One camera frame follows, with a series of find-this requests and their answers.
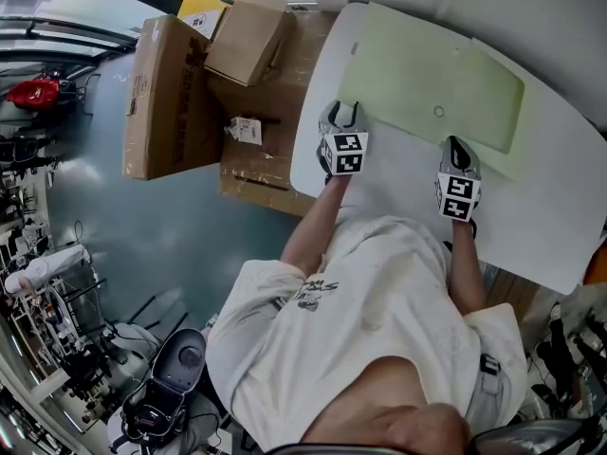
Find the green board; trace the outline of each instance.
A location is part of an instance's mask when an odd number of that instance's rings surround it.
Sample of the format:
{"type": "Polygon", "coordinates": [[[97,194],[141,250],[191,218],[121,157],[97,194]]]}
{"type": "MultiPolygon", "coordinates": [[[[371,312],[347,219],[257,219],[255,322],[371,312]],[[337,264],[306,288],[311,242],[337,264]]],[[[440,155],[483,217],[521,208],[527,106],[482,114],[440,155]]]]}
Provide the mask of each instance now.
{"type": "Polygon", "coordinates": [[[524,84],[470,39],[371,3],[358,42],[340,100],[432,143],[456,135],[510,152],[524,84]]]}

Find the printed graphic on shirt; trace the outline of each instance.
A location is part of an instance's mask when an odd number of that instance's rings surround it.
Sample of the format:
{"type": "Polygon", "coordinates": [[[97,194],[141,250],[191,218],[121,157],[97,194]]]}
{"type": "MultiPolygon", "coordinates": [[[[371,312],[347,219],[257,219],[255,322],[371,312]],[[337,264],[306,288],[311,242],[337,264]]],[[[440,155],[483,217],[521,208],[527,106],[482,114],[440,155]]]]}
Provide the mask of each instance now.
{"type": "Polygon", "coordinates": [[[338,289],[338,286],[340,286],[339,282],[327,283],[324,280],[305,282],[295,295],[297,306],[310,312],[316,312],[321,297],[331,295],[338,289]]]}

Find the cardboard box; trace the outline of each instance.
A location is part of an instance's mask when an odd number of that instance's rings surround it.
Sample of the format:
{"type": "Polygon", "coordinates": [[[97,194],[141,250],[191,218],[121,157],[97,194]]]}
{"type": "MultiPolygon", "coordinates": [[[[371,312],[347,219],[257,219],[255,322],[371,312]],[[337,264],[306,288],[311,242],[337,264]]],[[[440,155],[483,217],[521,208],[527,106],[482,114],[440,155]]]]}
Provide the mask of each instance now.
{"type": "Polygon", "coordinates": [[[259,82],[291,30],[285,0],[238,0],[219,24],[205,67],[244,86],[259,82]]]}
{"type": "Polygon", "coordinates": [[[290,183],[291,158],[307,86],[336,13],[295,11],[294,31],[278,56],[276,73],[252,87],[209,76],[209,88],[228,118],[262,121],[262,145],[226,136],[221,156],[220,190],[225,195],[305,215],[314,199],[290,183]]]}
{"type": "Polygon", "coordinates": [[[219,161],[221,106],[203,67],[208,43],[172,15],[145,21],[133,62],[125,176],[149,180],[219,161]]]}

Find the red object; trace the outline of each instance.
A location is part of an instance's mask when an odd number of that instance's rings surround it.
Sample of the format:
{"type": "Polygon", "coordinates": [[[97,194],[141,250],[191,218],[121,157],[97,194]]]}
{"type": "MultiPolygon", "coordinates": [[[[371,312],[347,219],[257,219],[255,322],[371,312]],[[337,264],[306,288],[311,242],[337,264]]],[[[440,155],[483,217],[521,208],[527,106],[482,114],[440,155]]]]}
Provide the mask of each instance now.
{"type": "Polygon", "coordinates": [[[8,101],[30,111],[49,111],[57,103],[59,80],[23,81],[9,91],[8,101]]]}

